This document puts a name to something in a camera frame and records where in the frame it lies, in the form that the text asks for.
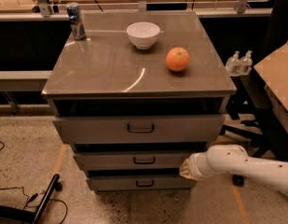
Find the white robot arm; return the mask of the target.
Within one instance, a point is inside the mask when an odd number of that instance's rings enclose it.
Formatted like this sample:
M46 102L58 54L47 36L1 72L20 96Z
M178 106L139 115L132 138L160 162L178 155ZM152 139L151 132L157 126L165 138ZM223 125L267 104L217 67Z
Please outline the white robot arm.
M215 145L184 160L179 175L204 180L213 175L242 175L288 196L288 162L254 158L239 145Z

